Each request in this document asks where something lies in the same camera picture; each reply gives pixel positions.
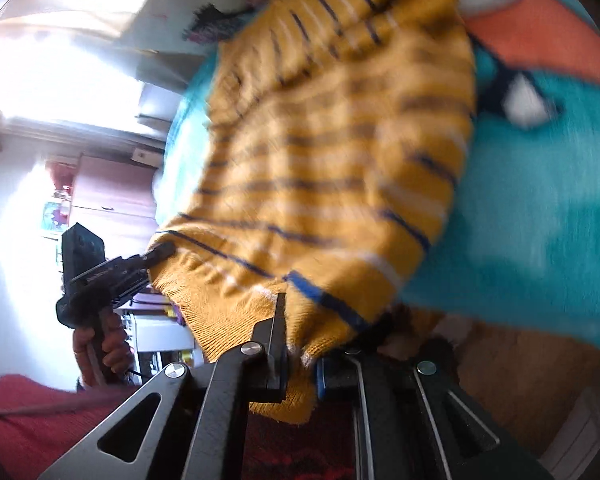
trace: wooden cabinet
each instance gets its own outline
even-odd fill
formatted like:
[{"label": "wooden cabinet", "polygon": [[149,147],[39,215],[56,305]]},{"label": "wooden cabinet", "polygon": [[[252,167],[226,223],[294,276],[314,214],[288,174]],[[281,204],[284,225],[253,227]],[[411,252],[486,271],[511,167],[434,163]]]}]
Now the wooden cabinet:
[{"label": "wooden cabinet", "polygon": [[118,214],[155,215],[151,189],[154,168],[132,166],[102,158],[80,159],[72,205]]},{"label": "wooden cabinet", "polygon": [[74,182],[69,225],[80,223],[104,240],[107,258],[146,251],[158,224],[154,168],[83,156]]}]

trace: black metal bracket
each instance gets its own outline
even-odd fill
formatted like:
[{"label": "black metal bracket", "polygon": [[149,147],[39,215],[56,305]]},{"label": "black metal bracket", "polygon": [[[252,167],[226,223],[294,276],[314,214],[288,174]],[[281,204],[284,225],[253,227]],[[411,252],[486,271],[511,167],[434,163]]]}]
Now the black metal bracket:
[{"label": "black metal bracket", "polygon": [[249,403],[286,397],[284,307],[215,363],[167,365],[40,480],[240,478]]},{"label": "black metal bracket", "polygon": [[352,405],[358,480],[551,480],[438,366],[338,350],[318,396]]}]

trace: yellow striped sweater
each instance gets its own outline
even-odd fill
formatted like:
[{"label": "yellow striped sweater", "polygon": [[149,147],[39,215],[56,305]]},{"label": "yellow striped sweater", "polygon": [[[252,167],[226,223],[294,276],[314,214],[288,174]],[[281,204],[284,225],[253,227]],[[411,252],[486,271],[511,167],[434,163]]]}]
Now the yellow striped sweater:
[{"label": "yellow striped sweater", "polygon": [[221,45],[211,141],[152,269],[209,360],[286,295],[304,422],[311,368],[376,320],[440,236],[472,133],[474,61],[455,0],[272,0]]}]

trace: hand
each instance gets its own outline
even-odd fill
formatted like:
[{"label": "hand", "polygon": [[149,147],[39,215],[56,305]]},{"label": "hand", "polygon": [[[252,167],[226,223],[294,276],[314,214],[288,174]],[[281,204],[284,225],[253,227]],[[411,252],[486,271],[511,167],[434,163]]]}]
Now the hand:
[{"label": "hand", "polygon": [[[108,366],[114,373],[126,372],[131,368],[134,362],[134,355],[126,342],[126,332],[122,328],[122,320],[115,312],[112,312],[104,319],[109,328],[109,332],[102,342],[102,351],[106,352],[102,362]],[[82,383],[86,386],[97,386],[89,355],[87,354],[87,345],[95,336],[93,328],[76,328],[74,330],[74,355],[80,368]]]}]

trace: white wall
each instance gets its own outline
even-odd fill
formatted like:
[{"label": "white wall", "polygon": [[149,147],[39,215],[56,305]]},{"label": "white wall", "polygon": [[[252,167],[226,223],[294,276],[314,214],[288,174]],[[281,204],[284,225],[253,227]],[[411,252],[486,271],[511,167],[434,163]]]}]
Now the white wall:
[{"label": "white wall", "polygon": [[40,235],[45,155],[77,156],[62,144],[7,136],[0,153],[0,375],[18,373],[70,390],[78,377],[71,331],[56,320],[60,297],[53,242]]}]

